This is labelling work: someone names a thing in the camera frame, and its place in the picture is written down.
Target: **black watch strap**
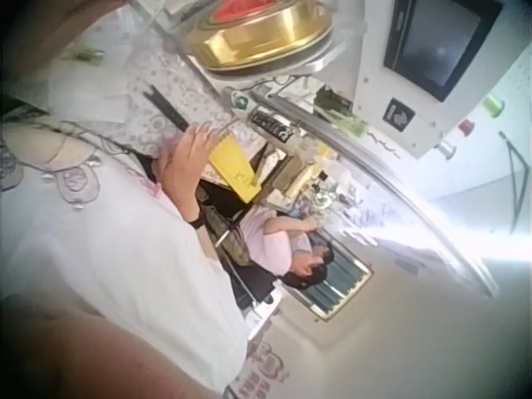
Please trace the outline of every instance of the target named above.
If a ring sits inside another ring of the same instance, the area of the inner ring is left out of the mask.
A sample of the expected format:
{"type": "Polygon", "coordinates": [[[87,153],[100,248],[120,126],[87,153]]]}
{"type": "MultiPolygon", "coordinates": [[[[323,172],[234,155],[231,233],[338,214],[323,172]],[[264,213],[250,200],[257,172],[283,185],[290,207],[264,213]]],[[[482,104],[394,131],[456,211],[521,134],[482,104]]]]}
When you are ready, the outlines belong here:
{"type": "Polygon", "coordinates": [[[205,226],[205,214],[203,213],[203,210],[201,209],[199,210],[198,219],[191,221],[190,225],[194,227],[196,230],[205,226]]]}

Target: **gold tin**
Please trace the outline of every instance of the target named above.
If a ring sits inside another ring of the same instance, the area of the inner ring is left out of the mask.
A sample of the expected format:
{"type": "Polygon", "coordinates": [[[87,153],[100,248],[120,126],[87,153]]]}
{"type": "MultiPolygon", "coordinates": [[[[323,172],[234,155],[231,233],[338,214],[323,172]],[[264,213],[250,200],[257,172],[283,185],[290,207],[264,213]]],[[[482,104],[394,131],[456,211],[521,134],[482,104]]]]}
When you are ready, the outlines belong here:
{"type": "Polygon", "coordinates": [[[330,15],[315,0],[279,0],[262,12],[218,23],[214,15],[225,1],[216,2],[187,37],[189,52],[211,71],[278,60],[309,48],[332,29],[330,15]]]}

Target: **black tool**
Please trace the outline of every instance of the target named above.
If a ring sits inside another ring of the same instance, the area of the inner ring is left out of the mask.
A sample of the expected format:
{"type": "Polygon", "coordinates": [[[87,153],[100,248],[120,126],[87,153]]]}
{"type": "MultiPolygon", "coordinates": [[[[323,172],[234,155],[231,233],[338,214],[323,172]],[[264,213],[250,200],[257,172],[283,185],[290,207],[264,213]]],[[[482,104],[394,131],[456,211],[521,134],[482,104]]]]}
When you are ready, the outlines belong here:
{"type": "Polygon", "coordinates": [[[144,91],[144,97],[157,108],[172,124],[180,131],[185,132],[189,128],[189,122],[170,104],[160,91],[153,85],[150,85],[151,93],[144,91]]]}

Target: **hand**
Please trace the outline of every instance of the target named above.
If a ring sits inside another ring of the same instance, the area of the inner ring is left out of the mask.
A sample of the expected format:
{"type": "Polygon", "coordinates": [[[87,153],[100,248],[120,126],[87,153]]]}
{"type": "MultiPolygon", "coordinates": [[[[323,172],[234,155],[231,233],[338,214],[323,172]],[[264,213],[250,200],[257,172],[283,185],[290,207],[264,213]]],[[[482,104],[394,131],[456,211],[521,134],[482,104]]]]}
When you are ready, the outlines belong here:
{"type": "Polygon", "coordinates": [[[319,228],[319,224],[315,218],[306,218],[303,223],[305,223],[306,231],[314,231],[319,228]]]}
{"type": "Polygon", "coordinates": [[[187,222],[198,218],[200,208],[195,191],[217,144],[218,131],[210,129],[210,122],[206,122],[189,127],[173,150],[167,145],[160,150],[155,175],[187,222]]]}

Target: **yellow plastic tool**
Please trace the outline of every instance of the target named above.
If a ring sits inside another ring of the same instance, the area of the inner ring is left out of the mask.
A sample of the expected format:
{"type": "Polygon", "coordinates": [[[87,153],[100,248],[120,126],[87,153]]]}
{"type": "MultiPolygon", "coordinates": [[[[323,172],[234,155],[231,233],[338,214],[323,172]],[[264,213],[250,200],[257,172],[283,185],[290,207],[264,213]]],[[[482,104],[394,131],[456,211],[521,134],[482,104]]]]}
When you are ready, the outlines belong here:
{"type": "Polygon", "coordinates": [[[230,133],[214,149],[209,161],[245,204],[260,192],[260,184],[254,184],[255,173],[251,164],[230,133]]]}

